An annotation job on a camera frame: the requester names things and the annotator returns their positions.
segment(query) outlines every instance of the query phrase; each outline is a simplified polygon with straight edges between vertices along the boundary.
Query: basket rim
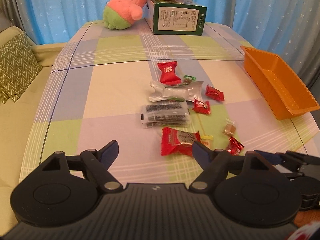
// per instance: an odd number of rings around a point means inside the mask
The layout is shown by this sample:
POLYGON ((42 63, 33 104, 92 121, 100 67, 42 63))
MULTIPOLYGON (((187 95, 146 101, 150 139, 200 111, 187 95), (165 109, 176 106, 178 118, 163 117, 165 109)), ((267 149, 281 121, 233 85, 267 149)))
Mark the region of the basket rim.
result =
POLYGON ((284 106, 286 107, 286 109, 289 111, 290 114, 292 115, 299 115, 299 114, 303 114, 303 113, 306 113, 306 109, 308 109, 308 112, 311 112, 311 111, 315 111, 315 110, 318 110, 320 108, 318 102, 316 101, 316 99, 314 98, 314 96, 311 94, 311 92, 309 91, 309 89, 306 87, 306 85, 302 82, 302 80, 298 77, 298 75, 292 70, 292 68, 290 68, 290 66, 278 55, 278 54, 275 54, 275 53, 272 53, 272 52, 268 52, 268 51, 264 51, 264 50, 261 50, 261 49, 256 49, 256 48, 252 48, 252 47, 247 47, 247 46, 243 46, 241 45, 240 48, 244 51, 245 55, 249 56, 249 58, 255 63, 255 65, 261 70, 262 74, 266 77, 266 79, 269 81, 269 83, 271 84, 271 86, 273 87, 273 89, 276 91, 277 95, 280 97, 282 103, 284 104, 284 106), (284 62, 284 64, 289 68, 289 70, 296 76, 297 78, 297 81, 299 81, 303 86, 304 88, 308 91, 309 95, 313 98, 313 101, 316 103, 315 106, 312 106, 312 107, 308 107, 308 108, 301 108, 299 110, 294 110, 292 109, 290 106, 288 106, 285 101, 284 101, 284 97, 282 96, 282 94, 279 92, 279 90, 274 87, 272 85, 272 83, 270 82, 268 76, 265 75, 265 73, 262 71, 262 68, 261 66, 258 64, 258 62, 253 58, 253 56, 248 52, 248 50, 256 50, 256 51, 261 51, 261 52, 265 52, 265 53, 268 53, 268 54, 272 54, 276 57, 278 57, 282 62, 284 62))

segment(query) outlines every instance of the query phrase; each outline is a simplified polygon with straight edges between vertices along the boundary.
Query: orange plastic tray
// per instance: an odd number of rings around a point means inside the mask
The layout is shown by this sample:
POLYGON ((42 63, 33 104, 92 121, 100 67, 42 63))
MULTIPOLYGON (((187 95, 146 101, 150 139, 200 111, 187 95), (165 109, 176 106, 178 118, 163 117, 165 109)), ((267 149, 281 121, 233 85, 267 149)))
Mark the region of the orange plastic tray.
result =
POLYGON ((244 69, 278 120, 319 109, 319 104, 295 72, 277 54, 241 46, 244 69))

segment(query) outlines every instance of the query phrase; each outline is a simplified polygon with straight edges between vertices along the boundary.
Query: nutrition label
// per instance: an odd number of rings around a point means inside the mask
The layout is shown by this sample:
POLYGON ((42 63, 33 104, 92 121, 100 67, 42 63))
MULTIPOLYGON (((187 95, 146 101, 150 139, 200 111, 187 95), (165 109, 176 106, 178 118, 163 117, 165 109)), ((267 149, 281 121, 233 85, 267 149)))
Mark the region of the nutrition label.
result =
POLYGON ((196 31, 199 10, 159 7, 159 31, 196 31))

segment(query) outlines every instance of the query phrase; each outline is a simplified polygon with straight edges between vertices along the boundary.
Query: wooden floor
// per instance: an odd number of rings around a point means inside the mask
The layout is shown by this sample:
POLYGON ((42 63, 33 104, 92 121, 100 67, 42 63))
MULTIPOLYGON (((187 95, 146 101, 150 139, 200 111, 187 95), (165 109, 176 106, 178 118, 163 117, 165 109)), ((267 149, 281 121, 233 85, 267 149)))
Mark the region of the wooden floor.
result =
POLYGON ((311 221, 320 221, 320 210, 309 210, 305 212, 298 212, 294 223, 297 227, 302 227, 303 225, 311 221))

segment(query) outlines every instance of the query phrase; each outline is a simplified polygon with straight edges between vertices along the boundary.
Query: tablecloth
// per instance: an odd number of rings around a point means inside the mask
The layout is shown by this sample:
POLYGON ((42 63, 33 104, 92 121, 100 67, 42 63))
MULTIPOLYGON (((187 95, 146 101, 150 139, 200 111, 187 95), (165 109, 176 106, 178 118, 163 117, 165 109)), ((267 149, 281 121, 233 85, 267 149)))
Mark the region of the tablecloth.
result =
POLYGON ((243 69, 241 45, 250 44, 228 26, 206 23, 202 36, 153 35, 144 19, 126 30, 102 21, 86 23, 57 57, 39 104, 21 168, 24 179, 55 151, 80 154, 119 143, 109 171, 122 183, 185 182, 202 171, 185 155, 160 155, 161 129, 143 128, 140 111, 150 103, 157 63, 176 60, 179 75, 195 76, 224 92, 223 103, 209 100, 211 115, 192 110, 182 130, 213 135, 212 148, 225 148, 222 130, 229 118, 247 150, 293 150, 320 156, 320 133, 310 113, 278 121, 243 69))

